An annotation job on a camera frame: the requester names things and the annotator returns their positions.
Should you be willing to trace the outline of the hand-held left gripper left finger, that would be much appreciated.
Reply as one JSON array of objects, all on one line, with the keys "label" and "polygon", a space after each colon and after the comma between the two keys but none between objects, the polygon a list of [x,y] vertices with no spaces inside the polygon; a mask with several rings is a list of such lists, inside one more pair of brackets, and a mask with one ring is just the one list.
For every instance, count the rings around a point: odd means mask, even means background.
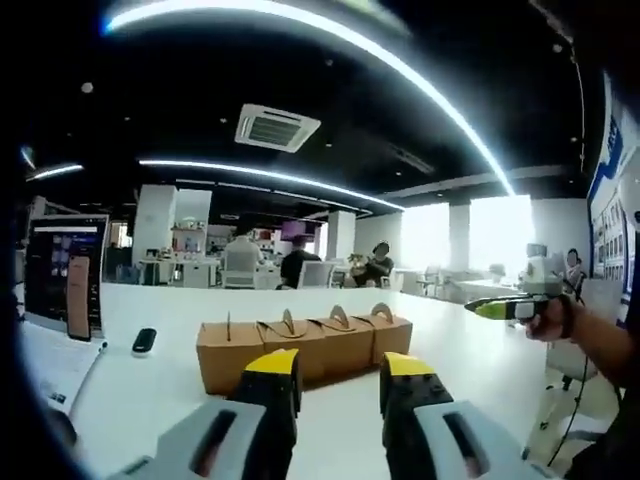
[{"label": "hand-held left gripper left finger", "polygon": [[227,398],[214,398],[163,433],[153,457],[121,479],[284,479],[297,442],[299,350],[250,362]]}]

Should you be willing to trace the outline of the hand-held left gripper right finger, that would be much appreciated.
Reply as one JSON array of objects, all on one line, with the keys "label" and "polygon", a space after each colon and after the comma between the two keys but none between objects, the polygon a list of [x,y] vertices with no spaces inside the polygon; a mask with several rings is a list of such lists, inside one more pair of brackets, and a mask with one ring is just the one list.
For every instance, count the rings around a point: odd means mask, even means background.
[{"label": "hand-held left gripper right finger", "polygon": [[382,444],[393,479],[554,479],[469,401],[454,399],[424,361],[386,352],[380,368]]}]

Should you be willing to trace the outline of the person's right hand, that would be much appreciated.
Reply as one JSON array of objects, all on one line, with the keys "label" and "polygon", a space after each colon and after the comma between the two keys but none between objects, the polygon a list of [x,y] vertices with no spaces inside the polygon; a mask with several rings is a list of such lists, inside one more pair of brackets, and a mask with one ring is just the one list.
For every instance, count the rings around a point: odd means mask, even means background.
[{"label": "person's right hand", "polygon": [[560,295],[543,304],[541,310],[526,324],[526,334],[529,339],[542,342],[569,339],[575,320],[573,300],[567,295]]}]

